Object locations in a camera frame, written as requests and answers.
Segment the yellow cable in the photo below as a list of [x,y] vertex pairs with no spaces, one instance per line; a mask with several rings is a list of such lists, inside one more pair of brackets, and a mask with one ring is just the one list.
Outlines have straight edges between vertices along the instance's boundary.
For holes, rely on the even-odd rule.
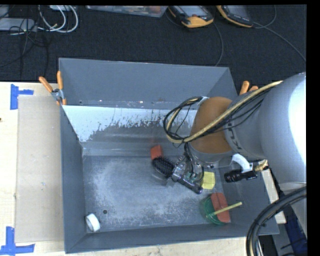
[[[234,110],[236,110],[237,108],[239,108],[242,104],[246,103],[248,100],[250,100],[251,98],[257,96],[258,94],[264,92],[265,90],[272,88],[274,86],[277,86],[278,84],[282,83],[283,81],[276,81],[276,82],[272,82],[267,84],[264,87],[261,87],[257,90],[254,90],[252,93],[250,93],[248,96],[244,97],[243,99],[241,99],[239,102],[237,102],[235,105],[233,105],[232,107],[230,107],[228,110],[226,110],[223,114],[221,114],[219,117],[217,117],[214,121],[212,121],[211,123],[209,123],[206,127],[204,127],[203,129],[201,129],[200,131],[196,132],[195,134],[193,134],[192,136],[189,136],[187,138],[185,138],[184,140],[182,139],[173,139],[171,138],[169,135],[166,135],[166,137],[168,138],[169,141],[173,142],[173,143],[187,143],[190,142],[194,139],[197,139],[199,136],[201,136],[202,134],[204,134],[206,131],[208,131],[209,129],[211,129],[212,127],[214,127],[215,125],[217,125],[220,121],[222,121],[226,116],[228,116],[230,113],[232,113]],[[174,119],[176,118],[177,114],[179,113],[180,109],[177,109],[172,117],[170,118],[166,129],[168,130],[169,127],[171,126],[172,122],[174,121]]]

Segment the yellow device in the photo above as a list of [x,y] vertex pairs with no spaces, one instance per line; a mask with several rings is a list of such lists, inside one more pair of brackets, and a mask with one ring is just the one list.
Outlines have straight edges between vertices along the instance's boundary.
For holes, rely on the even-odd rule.
[[168,10],[177,23],[187,28],[200,28],[214,21],[212,14],[202,5],[170,5]]

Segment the black cable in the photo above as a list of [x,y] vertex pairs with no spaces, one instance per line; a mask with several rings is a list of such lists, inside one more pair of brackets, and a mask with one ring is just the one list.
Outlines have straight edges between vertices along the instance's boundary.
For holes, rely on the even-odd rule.
[[[246,111],[245,113],[243,113],[243,114],[241,114],[241,115],[239,115],[239,116],[237,116],[237,117],[235,117],[235,118],[232,118],[232,119],[230,119],[230,120],[227,120],[226,122],[222,123],[222,124],[219,125],[219,126],[213,127],[213,128],[214,128],[213,130],[212,130],[212,129],[209,129],[207,132],[205,132],[204,134],[202,134],[202,137],[203,137],[203,136],[206,136],[206,135],[209,135],[209,134],[214,134],[214,133],[218,133],[218,132],[221,132],[221,131],[224,131],[224,130],[232,129],[232,128],[235,128],[235,127],[237,127],[237,126],[239,126],[239,125],[242,125],[242,124],[243,124],[245,121],[247,121],[248,118],[249,118],[251,115],[253,115],[253,113],[261,106],[261,102],[257,103],[257,105],[254,106],[255,109],[254,109],[254,107],[252,107],[252,108],[250,108],[248,111]],[[229,123],[229,122],[231,122],[231,121],[234,121],[234,120],[236,120],[236,119],[244,116],[245,114],[247,114],[247,113],[250,112],[250,111],[252,111],[252,112],[251,112],[245,119],[243,119],[241,122],[239,122],[239,123],[237,123],[237,124],[235,124],[235,125],[233,125],[233,126],[229,126],[229,127],[227,127],[227,128],[220,129],[221,127],[225,126],[227,123]]]
[[187,106],[191,106],[197,102],[200,102],[203,99],[202,96],[199,97],[191,97],[187,100],[185,100],[184,102],[182,102],[179,106],[175,107],[174,109],[172,109],[163,119],[163,129],[165,131],[165,133],[170,136],[171,138],[176,138],[178,140],[182,139],[182,137],[180,137],[179,135],[175,135],[175,133],[171,132],[170,129],[172,127],[172,124],[174,121],[172,121],[172,123],[170,124],[170,126],[167,129],[167,119],[169,118],[169,116],[171,116],[172,113],[177,111],[177,114],[175,117],[178,116],[178,114],[180,113],[180,111]]
[[186,118],[187,118],[187,116],[188,116],[188,114],[189,114],[190,108],[191,108],[191,105],[189,106],[189,108],[188,108],[188,110],[187,110],[187,112],[186,112],[186,114],[185,114],[184,119],[182,120],[182,122],[180,123],[179,127],[176,129],[176,131],[175,131],[175,133],[174,133],[174,135],[177,136],[177,137],[180,137],[180,136],[178,135],[178,131],[179,131],[179,129],[181,128],[181,126],[183,125],[183,123],[185,122],[185,120],[186,120]]
[[252,225],[250,226],[247,236],[246,236],[246,253],[248,256],[258,255],[257,247],[258,247],[258,235],[260,228],[265,226],[265,223],[270,220],[274,215],[283,211],[290,204],[294,204],[301,199],[307,197],[307,186],[302,188],[296,189],[295,191],[283,196],[282,198],[278,199],[277,201],[270,204],[266,207],[254,220]]
[[[191,141],[194,141],[200,137],[203,137],[203,136],[206,136],[206,135],[209,135],[209,134],[213,134],[213,133],[217,133],[217,132],[220,132],[220,131],[224,131],[226,129],[229,129],[229,128],[234,128],[234,127],[237,127],[241,124],[243,124],[257,109],[258,107],[260,107],[262,100],[260,100],[258,103],[256,103],[254,106],[252,106],[250,109],[246,110],[244,113],[241,113],[240,115],[238,116],[235,116],[240,110],[242,110],[243,108],[246,108],[252,101],[256,100],[257,98],[263,96],[264,94],[266,94],[267,92],[269,92],[271,90],[271,88],[265,90],[265,91],[262,91],[261,93],[259,93],[258,95],[254,96],[253,98],[249,99],[247,102],[245,102],[244,104],[240,105],[239,107],[237,107],[233,112],[231,112],[229,115],[225,116],[224,119],[222,121],[220,121],[219,123],[217,123],[214,127],[211,127],[209,130],[207,130],[206,132],[204,132],[203,134],[199,135],[198,137],[194,138],[193,140]],[[180,110],[187,106],[186,103],[188,103],[190,101],[190,99],[187,99],[185,100],[183,103],[181,103],[178,107],[174,108],[173,110],[171,110],[165,117],[164,117],[164,120],[163,120],[163,127],[164,127],[164,131],[165,133],[172,139],[174,140],[182,140],[182,143],[183,143],[183,140],[185,140],[186,138],[188,138],[189,136],[185,136],[185,137],[181,137],[180,135],[177,134],[177,131],[176,132],[171,132],[170,129],[172,127],[172,124],[174,123],[174,120],[172,121],[170,127],[168,127],[167,129],[167,126],[166,126],[166,123],[167,123],[167,119],[169,116],[171,116],[172,113],[174,113],[175,111]],[[241,121],[240,123],[236,124],[236,125],[233,125],[231,127],[228,127],[228,128],[224,128],[224,129],[221,129],[218,131],[218,129],[220,129],[221,127],[223,127],[224,125],[226,125],[227,123],[231,122],[231,121],[234,121],[244,115],[246,115],[247,113],[249,113],[250,111],[252,111],[251,114],[249,114],[249,116],[247,116],[243,121]]]

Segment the wooden stick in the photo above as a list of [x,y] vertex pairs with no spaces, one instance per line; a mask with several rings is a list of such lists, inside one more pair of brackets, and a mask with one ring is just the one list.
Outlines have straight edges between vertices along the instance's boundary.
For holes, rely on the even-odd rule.
[[230,210],[232,208],[235,208],[235,207],[238,207],[238,206],[241,206],[241,205],[242,205],[242,202],[237,202],[237,203],[232,204],[232,205],[230,205],[230,206],[228,206],[226,208],[214,211],[213,213],[210,213],[210,215],[217,215],[217,214],[220,214],[220,213],[222,213],[224,211],[228,211],[228,210]]

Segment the black floor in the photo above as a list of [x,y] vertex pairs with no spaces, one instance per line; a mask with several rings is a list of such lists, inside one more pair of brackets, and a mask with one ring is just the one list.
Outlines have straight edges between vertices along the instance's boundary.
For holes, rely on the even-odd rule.
[[[215,66],[222,49],[217,66],[230,68],[237,91],[244,80],[263,86],[306,71],[306,4],[247,5],[255,23],[267,25],[275,17],[261,29],[231,24],[214,5],[208,8],[215,15],[214,23],[196,32],[172,23],[168,13],[154,18],[82,5],[77,6],[78,28],[68,34],[38,30],[27,38],[1,31],[0,80],[36,82],[45,76],[56,82],[59,57]],[[61,24],[58,11],[48,5],[41,10],[50,24]],[[9,16],[29,17],[43,26],[36,5],[15,5]],[[68,16],[71,27],[75,19]]]

